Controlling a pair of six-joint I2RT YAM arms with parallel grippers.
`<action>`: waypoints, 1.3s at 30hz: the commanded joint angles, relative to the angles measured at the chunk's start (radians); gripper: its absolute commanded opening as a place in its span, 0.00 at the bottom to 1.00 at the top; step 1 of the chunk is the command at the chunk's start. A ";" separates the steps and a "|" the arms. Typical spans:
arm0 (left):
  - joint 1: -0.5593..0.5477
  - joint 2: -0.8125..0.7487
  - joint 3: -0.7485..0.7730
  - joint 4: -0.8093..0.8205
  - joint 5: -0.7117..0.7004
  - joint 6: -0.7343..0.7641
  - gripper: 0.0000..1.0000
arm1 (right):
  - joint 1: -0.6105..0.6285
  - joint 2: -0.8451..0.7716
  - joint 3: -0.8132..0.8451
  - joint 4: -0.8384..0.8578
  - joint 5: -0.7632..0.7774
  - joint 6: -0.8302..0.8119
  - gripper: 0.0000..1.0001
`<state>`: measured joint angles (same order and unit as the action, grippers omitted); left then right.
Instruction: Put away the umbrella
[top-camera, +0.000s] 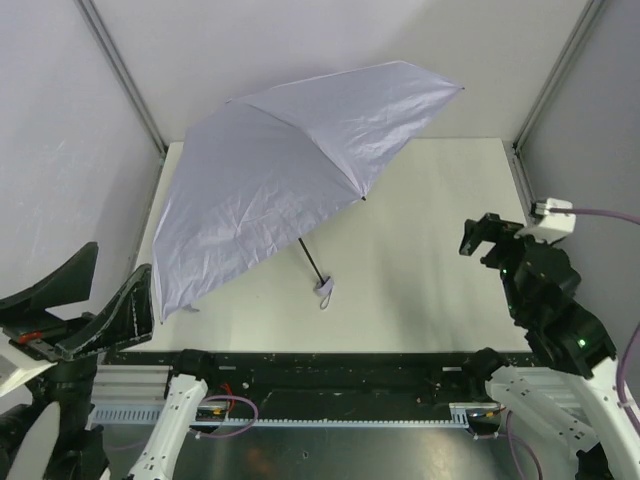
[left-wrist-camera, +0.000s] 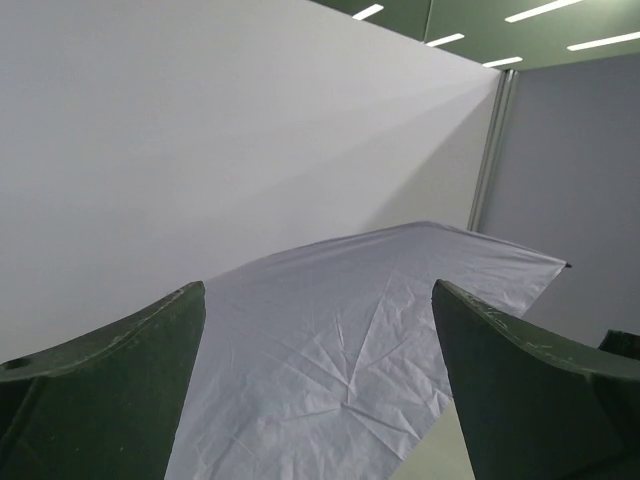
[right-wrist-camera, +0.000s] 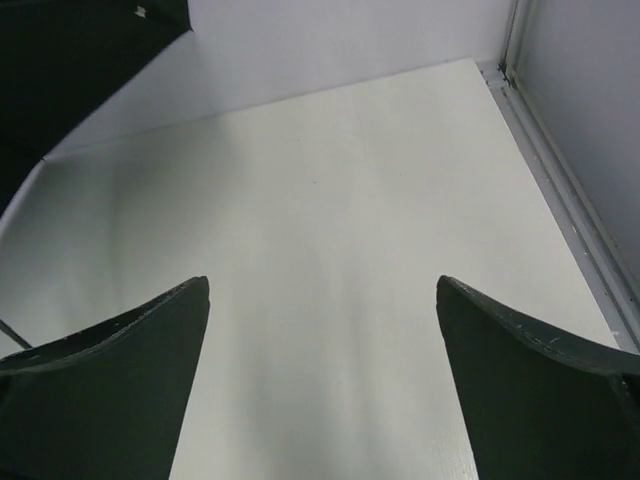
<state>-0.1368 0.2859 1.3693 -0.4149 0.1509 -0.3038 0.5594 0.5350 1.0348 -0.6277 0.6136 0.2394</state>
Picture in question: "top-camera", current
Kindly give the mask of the lavender folding umbrella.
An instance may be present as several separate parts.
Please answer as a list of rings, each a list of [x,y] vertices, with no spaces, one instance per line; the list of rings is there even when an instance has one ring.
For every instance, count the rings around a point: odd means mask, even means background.
[[[459,91],[393,61],[237,97],[190,127],[152,241],[160,318],[367,197]]]

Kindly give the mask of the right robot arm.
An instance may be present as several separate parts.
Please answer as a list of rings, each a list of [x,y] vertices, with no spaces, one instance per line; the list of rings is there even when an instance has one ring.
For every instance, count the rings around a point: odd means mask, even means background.
[[[487,395],[539,434],[567,448],[578,460],[579,479],[636,479],[639,476],[638,408],[606,328],[574,298],[581,282],[557,243],[573,231],[575,218],[554,209],[526,227],[487,213],[468,219],[459,247],[472,255],[492,245],[482,264],[498,271],[509,315],[544,367],[573,393],[586,417],[579,421],[517,373],[490,348],[466,361],[463,370]]]

